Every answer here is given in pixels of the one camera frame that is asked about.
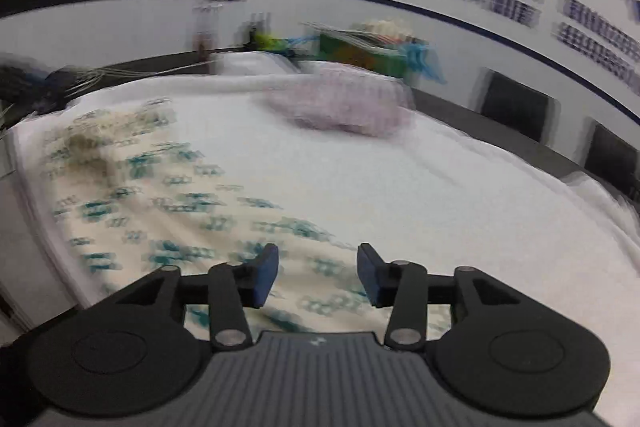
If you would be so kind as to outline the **cream garment teal flower print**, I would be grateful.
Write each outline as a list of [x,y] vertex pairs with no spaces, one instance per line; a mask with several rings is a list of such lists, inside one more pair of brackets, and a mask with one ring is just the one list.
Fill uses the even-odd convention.
[[95,110],[42,138],[40,176],[63,239],[107,294],[152,271],[183,274],[280,251],[265,306],[250,332],[382,334],[356,273],[356,249],[247,190],[179,139],[169,102]]

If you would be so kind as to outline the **white towel table cover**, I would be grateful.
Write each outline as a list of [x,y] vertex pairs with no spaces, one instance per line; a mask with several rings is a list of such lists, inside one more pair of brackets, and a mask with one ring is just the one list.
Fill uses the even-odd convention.
[[146,78],[32,116],[11,131],[56,261],[89,303],[105,295],[70,251],[40,176],[42,138],[95,110],[169,102],[175,128],[247,190],[357,249],[446,273],[474,265],[596,333],[612,372],[597,410],[639,421],[639,217],[582,173],[551,176],[506,150],[410,112],[386,139],[307,129],[264,104],[290,75]]

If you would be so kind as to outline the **pink floral skirt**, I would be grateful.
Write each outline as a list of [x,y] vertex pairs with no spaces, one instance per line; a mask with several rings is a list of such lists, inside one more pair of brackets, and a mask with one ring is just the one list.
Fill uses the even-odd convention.
[[264,104],[291,124],[386,139],[409,124],[413,96],[392,78],[330,68],[265,95]]

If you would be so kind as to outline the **clear plastic bottle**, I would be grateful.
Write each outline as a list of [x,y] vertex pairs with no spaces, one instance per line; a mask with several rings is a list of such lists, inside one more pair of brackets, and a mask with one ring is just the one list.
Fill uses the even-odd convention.
[[207,62],[210,52],[217,47],[217,18],[220,8],[220,0],[195,1],[192,46],[200,63]]

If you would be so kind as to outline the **black chair back left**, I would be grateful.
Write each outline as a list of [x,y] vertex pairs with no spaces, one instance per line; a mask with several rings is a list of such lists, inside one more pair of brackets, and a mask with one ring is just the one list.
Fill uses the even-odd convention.
[[539,144],[547,144],[560,104],[552,96],[488,70],[478,88],[477,113]]

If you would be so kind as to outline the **black chair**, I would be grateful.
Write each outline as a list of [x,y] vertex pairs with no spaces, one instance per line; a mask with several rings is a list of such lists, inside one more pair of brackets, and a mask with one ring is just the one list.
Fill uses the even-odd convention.
[[587,118],[579,165],[615,196],[639,202],[639,151],[605,127]]
[[477,113],[539,144],[547,144],[560,104],[552,96],[488,70],[478,88]]

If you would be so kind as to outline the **blue plastic bag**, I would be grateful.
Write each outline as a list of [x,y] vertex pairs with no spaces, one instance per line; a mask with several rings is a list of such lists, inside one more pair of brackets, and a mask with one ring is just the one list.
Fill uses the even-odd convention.
[[437,52],[428,42],[409,38],[401,43],[399,49],[404,54],[408,69],[413,75],[438,84],[447,83],[440,67]]

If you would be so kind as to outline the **black walkie talkie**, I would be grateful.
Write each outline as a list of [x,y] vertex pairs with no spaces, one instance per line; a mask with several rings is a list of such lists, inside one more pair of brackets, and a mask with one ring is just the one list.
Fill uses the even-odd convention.
[[242,49],[245,52],[267,51],[269,48],[269,25],[269,13],[253,13],[244,26]]

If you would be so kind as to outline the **yellow green toy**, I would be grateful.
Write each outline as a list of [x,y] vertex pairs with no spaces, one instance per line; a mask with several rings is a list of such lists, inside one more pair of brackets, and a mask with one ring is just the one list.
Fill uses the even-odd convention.
[[295,44],[290,39],[278,38],[273,35],[256,32],[253,37],[255,50],[277,54],[285,57],[296,55]]

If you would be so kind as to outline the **green cardboard box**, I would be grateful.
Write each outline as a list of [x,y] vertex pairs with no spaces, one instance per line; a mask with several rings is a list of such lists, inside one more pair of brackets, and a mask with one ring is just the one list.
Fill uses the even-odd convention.
[[360,29],[306,23],[314,32],[320,60],[360,67],[377,74],[407,79],[408,69],[399,47],[412,37],[388,36]]

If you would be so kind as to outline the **black chair back right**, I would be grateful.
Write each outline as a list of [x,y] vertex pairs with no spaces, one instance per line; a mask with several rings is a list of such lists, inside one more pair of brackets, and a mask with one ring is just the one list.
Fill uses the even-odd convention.
[[579,165],[615,196],[639,202],[639,151],[605,127],[587,118]]

